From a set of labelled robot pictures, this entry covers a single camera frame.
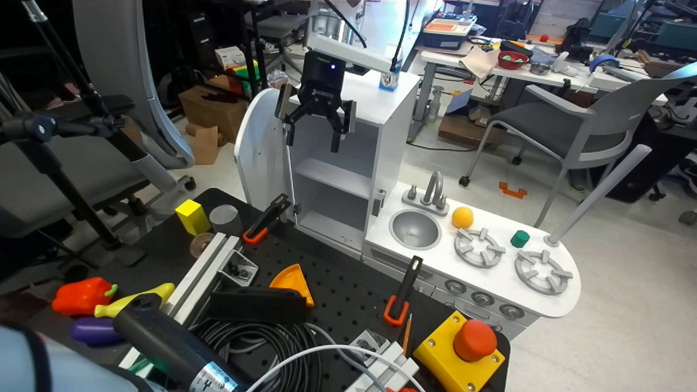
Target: gray floor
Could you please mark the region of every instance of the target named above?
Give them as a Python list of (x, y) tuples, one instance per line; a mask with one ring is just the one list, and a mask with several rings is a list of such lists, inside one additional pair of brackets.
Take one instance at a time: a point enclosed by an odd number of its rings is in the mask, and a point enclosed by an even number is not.
[[(437, 125), (419, 145), (449, 147)], [(407, 149), (401, 181), (427, 184), (431, 171), (446, 177), (446, 197), (532, 225), (556, 166), (537, 152), (523, 166), (506, 162), (512, 149), (483, 155), (470, 188), (457, 178), (470, 152), (431, 152)], [(185, 171), (198, 189), (220, 188), (244, 199), (233, 147), (224, 147), (217, 166)], [(499, 181), (527, 188), (525, 200), (499, 191)], [(540, 320), (512, 342), (511, 390), (693, 390), (697, 375), (697, 228), (677, 216), (697, 208), (677, 184), (664, 181), (669, 197), (661, 203), (624, 204), (602, 200), (570, 234), (585, 294), (578, 310), (562, 320)], [(553, 204), (544, 228), (561, 225), (580, 191), (566, 188)]]

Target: orange knob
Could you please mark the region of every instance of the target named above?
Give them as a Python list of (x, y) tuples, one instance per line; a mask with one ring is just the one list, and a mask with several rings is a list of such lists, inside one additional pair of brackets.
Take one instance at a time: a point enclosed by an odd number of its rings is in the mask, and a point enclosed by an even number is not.
[(453, 348), (463, 362), (479, 362), (498, 351), (498, 333), (486, 323), (468, 320), (457, 331)]

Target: desk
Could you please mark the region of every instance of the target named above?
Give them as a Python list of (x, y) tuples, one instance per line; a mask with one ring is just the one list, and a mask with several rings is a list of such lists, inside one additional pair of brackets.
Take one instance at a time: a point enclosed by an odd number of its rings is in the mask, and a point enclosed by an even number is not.
[[(212, 212), (217, 204), (235, 204), (240, 210), (242, 227), (252, 225), (259, 212), (249, 204), (223, 195), (220, 189), (207, 189), (198, 197), (198, 203)], [(139, 247), (148, 250), (148, 259), (137, 264), (136, 268), (106, 268), (102, 276), (119, 281), (126, 292), (145, 289), (165, 279), (179, 281), (188, 265), (193, 265), (193, 257), (188, 255), (189, 236), (184, 231), (176, 218), (169, 218), (161, 227), (157, 227), (151, 236), (139, 239)], [(293, 261), (298, 261), (305, 270), (310, 287), (316, 298), (316, 310), (311, 312), (311, 320), (324, 326), (339, 342), (350, 342), (364, 330), (372, 330), (389, 338), (396, 338), (396, 331), (381, 323), (381, 310), (385, 306), (389, 294), (396, 289), (396, 281), (385, 279), (372, 268), (295, 231), (293, 227), (279, 227), (267, 241), (256, 248), (244, 248), (244, 255), (259, 264), (259, 274), (256, 279), (256, 287), (267, 287), (271, 279)], [(415, 330), (412, 330), (412, 348), (420, 339), (425, 339), (441, 320), (444, 320), (451, 310), (422, 297), (420, 292), (412, 294), (415, 310)], [(119, 354), (128, 351), (126, 344), (116, 348), (86, 348), (73, 342), (67, 335), (70, 320), (46, 310), (45, 323), (33, 324), (38, 331), (64, 342), (65, 347), (77, 348), (79, 354), (101, 362), (116, 363)], [(490, 380), (488, 390), (506, 390), (507, 363), (511, 363), (511, 342), (499, 335), (499, 351), (507, 358), (507, 362), (499, 368), (499, 373)], [(335, 356), (322, 356), (322, 377), (324, 390), (342, 390), (358, 380), (358, 373), (352, 371)], [(420, 375), (419, 382), (430, 386), (427, 390), (437, 390), (437, 382), (427, 375)]]
[[(415, 141), (425, 125), (427, 100), (430, 100), (437, 75), (443, 71), (466, 72), (461, 64), (465, 53), (466, 53), (466, 49), (451, 53), (451, 54), (420, 51), (420, 59), (425, 62), (425, 75), (422, 75), (422, 88), (420, 88), (420, 97), (417, 102), (415, 125), (409, 128), (407, 141)], [(615, 89), (622, 89), (624, 86), (627, 86), (626, 81), (605, 75), (602, 67), (590, 75), (586, 66), (573, 64), (573, 71), (578, 72), (578, 77), (566, 77), (566, 75), (556, 75), (556, 72), (550, 72), (544, 77), (532, 75), (530, 66), (523, 66), (519, 71), (492, 67), (490, 75), (494, 77), (494, 88), (488, 92), (488, 97), (479, 97), (479, 98), (488, 105), (494, 105), (502, 93), (502, 88), (506, 88), (506, 81), (523, 81), (523, 84), (544, 86), (544, 88), (570, 86), (573, 92), (585, 92), (585, 93), (615, 92)]]

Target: wire bundle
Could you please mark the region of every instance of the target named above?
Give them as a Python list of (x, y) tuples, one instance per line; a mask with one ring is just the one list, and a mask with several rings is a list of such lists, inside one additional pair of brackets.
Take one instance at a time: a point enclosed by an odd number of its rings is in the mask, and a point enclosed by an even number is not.
[[(274, 368), (277, 362), (283, 362), (295, 354), (302, 354), (316, 344), (315, 333), (303, 324), (233, 324), (206, 320), (198, 326), (195, 326), (195, 333), (207, 347), (212, 347), (226, 363), (232, 363), (233, 358), (249, 356), (268, 347), (274, 351), (271, 368)], [(277, 373), (277, 377), (265, 383), (265, 390), (322, 390), (318, 358), (311, 356), (302, 362), (287, 363), (283, 371)]]

